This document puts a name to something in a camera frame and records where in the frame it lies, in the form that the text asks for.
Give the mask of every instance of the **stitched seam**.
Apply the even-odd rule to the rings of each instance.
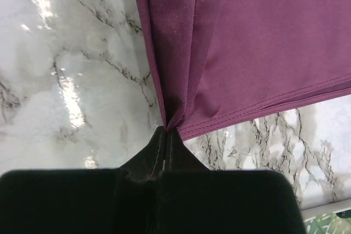
[[[157,151],[156,161],[149,178],[152,177],[152,175],[154,174],[154,171],[157,165],[158,156],[160,155],[160,150],[161,150],[161,139],[162,139],[162,136],[160,136],[160,139],[158,140],[158,151]]]
[[[343,76],[343,77],[335,78],[335,79],[332,79],[332,80],[328,80],[328,81],[325,81],[325,82],[321,82],[321,83],[318,83],[318,84],[315,84],[315,85],[306,87],[306,88],[304,88],[303,90],[307,90],[307,89],[310,89],[310,88],[312,88],[312,87],[316,87],[317,85],[321,85],[321,84],[326,83],[326,82],[330,82],[330,81],[334,81],[334,80],[342,79],[342,78],[346,78],[346,77],[351,77],[351,74],[346,75],[346,76]],[[312,90],[308,90],[308,91],[303,92],[303,93],[296,94],[296,95],[294,95],[294,96],[289,96],[289,97],[287,97],[287,98],[280,99],[280,100],[276,101],[275,103],[278,104],[278,103],[280,103],[280,102],[282,102],[282,101],[291,99],[291,98],[293,98],[293,97],[295,97],[295,96],[301,96],[301,95],[304,95],[304,94],[307,94],[307,93],[315,92],[316,90],[323,89],[323,88],[326,88],[326,87],[330,87],[330,86],[332,86],[332,85],[340,84],[340,83],[345,82],[345,81],[349,81],[349,79],[347,79],[347,80],[342,80],[342,81],[335,82],[335,83],[330,83],[330,84],[324,85],[324,86],[322,86],[322,87],[318,87],[318,88],[316,88],[316,89],[312,89]],[[243,109],[241,109],[241,110],[234,111],[234,112],[230,112],[230,113],[227,113],[226,115],[221,115],[221,116],[218,116],[218,117],[214,117],[214,118],[212,118],[212,120],[217,120],[217,119],[222,118],[222,117],[225,117],[225,116],[234,115],[234,114],[236,114],[236,113],[242,112],[242,111],[244,111],[244,110],[246,110],[246,109],[255,107],[255,106],[257,106],[257,105],[259,105],[259,104],[262,104],[262,103],[265,103],[265,104],[263,104],[261,107],[262,107],[262,108],[265,108],[265,107],[267,107],[267,106],[270,105],[269,102],[272,101],[273,99],[275,99],[275,98],[277,98],[277,97],[280,97],[280,96],[284,96],[284,95],[286,95],[286,94],[294,93],[294,92],[296,92],[296,91],[298,91],[298,90],[294,90],[294,91],[292,91],[292,92],[288,92],[288,93],[285,93],[285,94],[277,95],[277,96],[275,96],[275,97],[272,97],[272,98],[270,98],[270,99],[268,99],[268,100],[265,100],[265,101],[263,101],[263,102],[260,102],[260,103],[258,103],[258,104],[254,104],[254,105],[251,105],[251,106],[249,106],[249,107],[245,107],[245,108],[243,108]],[[233,116],[233,117],[227,119],[227,121],[228,121],[228,120],[231,120],[231,119],[234,119],[234,118],[237,118],[237,117],[240,117],[240,116],[243,116],[243,115],[246,115],[246,114],[251,113],[251,112],[253,112],[253,111],[255,111],[255,110],[257,110],[257,109],[252,109],[252,110],[249,110],[249,111],[247,111],[247,112],[241,113],[241,114],[239,114],[239,115],[235,115],[235,116]],[[201,122],[201,123],[194,124],[194,125],[192,125],[192,126],[189,126],[189,127],[186,127],[186,128],[184,128],[184,129],[182,129],[182,131],[189,130],[190,128],[192,128],[192,127],[195,126],[195,125],[201,125],[201,124],[207,123],[207,122],[208,122],[208,120],[207,120],[207,121],[203,121],[203,122]],[[184,136],[184,135],[187,135],[187,134],[189,134],[189,133],[195,132],[195,131],[197,131],[197,130],[193,130],[193,131],[190,131],[190,132],[186,132],[186,133],[183,134],[183,136]]]
[[[195,129],[195,130],[186,132],[186,133],[182,134],[182,137],[186,137],[186,136],[189,136],[189,135],[196,134],[198,131],[201,131],[201,130],[203,130],[203,129],[206,129],[206,128],[211,127],[211,126],[214,126],[214,125],[218,125],[218,124],[221,124],[221,123],[228,122],[228,121],[230,121],[230,120],[232,120],[232,119],[235,119],[235,118],[238,118],[238,117],[241,117],[241,116],[243,116],[243,115],[238,115],[238,116],[234,116],[234,117],[231,117],[231,118],[226,118],[225,120],[220,121],[220,122],[217,122],[217,123],[211,123],[211,124],[209,124],[209,125],[207,125],[207,126],[200,127],[199,129]]]
[[[171,169],[171,162],[172,162],[172,149],[173,149],[173,147],[172,147],[172,140],[173,140],[172,137],[173,137],[173,133],[171,133],[171,139],[170,139],[170,142],[169,142],[170,146],[169,146],[169,164],[168,164],[168,170]]]

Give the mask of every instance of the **purple curtain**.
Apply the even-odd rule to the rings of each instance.
[[[183,139],[351,93],[351,0],[137,0]]]

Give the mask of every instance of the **gray marble veining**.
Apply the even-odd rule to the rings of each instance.
[[[1,0],[0,174],[118,167],[162,125],[135,0]],[[211,169],[271,169],[301,208],[351,196],[351,96],[185,142]]]

